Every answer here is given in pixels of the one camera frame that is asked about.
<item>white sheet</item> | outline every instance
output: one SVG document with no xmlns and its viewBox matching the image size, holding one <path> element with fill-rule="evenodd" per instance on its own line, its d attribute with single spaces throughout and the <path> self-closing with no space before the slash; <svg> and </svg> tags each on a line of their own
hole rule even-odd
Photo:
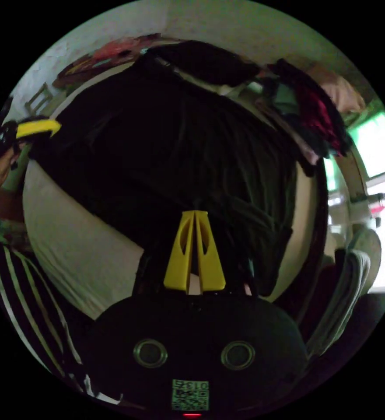
<svg viewBox="0 0 385 420">
<path fill-rule="evenodd" d="M 84 89 L 130 65 L 116 67 L 91 79 L 73 92 L 51 117 L 57 117 Z M 254 107 L 253 98 L 246 94 L 229 96 L 267 123 Z M 316 209 L 316 180 L 307 178 L 299 164 L 297 171 L 293 234 L 276 287 L 265 298 L 269 301 L 274 301 L 287 289 L 308 256 Z M 35 254 L 50 280 L 70 303 L 96 319 L 112 304 L 131 295 L 143 250 L 91 215 L 33 161 L 29 162 L 26 173 L 23 205 Z M 199 292 L 198 278 L 192 275 L 190 293 Z"/>
</svg>

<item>black and white striped clothing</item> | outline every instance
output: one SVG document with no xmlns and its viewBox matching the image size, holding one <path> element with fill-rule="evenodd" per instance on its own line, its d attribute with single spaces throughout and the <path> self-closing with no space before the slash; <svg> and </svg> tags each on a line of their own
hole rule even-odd
<svg viewBox="0 0 385 420">
<path fill-rule="evenodd" d="M 69 325 L 36 258 L 0 242 L 0 306 L 32 356 L 68 386 L 102 401 L 93 391 Z"/>
</svg>

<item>sticker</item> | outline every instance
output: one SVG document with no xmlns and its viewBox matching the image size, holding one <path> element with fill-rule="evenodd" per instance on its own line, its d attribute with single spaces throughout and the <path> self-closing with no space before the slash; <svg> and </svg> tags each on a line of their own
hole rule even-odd
<svg viewBox="0 0 385 420">
<path fill-rule="evenodd" d="M 172 380 L 172 409 L 179 411 L 208 411 L 209 383 L 207 381 Z"/>
</svg>

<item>dark blanket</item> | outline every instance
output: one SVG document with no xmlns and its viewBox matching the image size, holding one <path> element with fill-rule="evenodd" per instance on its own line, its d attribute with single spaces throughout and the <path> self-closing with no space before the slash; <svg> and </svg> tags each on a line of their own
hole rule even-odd
<svg viewBox="0 0 385 420">
<path fill-rule="evenodd" d="M 31 150 L 91 213 L 146 249 L 185 210 L 231 227 L 269 295 L 292 233 L 293 141 L 146 54 L 81 92 Z"/>
</svg>

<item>white wall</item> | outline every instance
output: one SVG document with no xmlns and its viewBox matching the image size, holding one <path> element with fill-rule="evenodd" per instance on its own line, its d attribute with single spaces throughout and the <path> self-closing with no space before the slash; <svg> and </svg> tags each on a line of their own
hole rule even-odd
<svg viewBox="0 0 385 420">
<path fill-rule="evenodd" d="M 162 32 L 164 35 L 206 41 L 248 56 L 260 65 L 281 57 L 301 55 L 318 60 L 346 77 L 365 99 L 369 83 L 332 43 L 304 23 L 270 7 L 248 0 L 140 0 L 109 10 L 75 28 L 50 47 L 13 89 L 6 118 L 21 119 L 27 102 L 52 82 L 67 65 L 105 43 L 124 36 Z M 4 184 L 15 189 L 27 158 Z"/>
<path fill-rule="evenodd" d="M 169 3 L 169 0 L 134 1 L 96 16 L 69 32 L 51 46 L 16 85 L 13 90 L 16 107 L 24 112 L 24 103 L 43 83 L 51 87 L 63 68 L 107 42 L 161 32 L 166 26 Z"/>
<path fill-rule="evenodd" d="M 373 90 L 355 65 L 303 22 L 248 0 L 172 0 L 167 36 L 196 39 L 241 53 L 260 65 L 291 54 L 324 63 L 367 100 Z"/>
</svg>

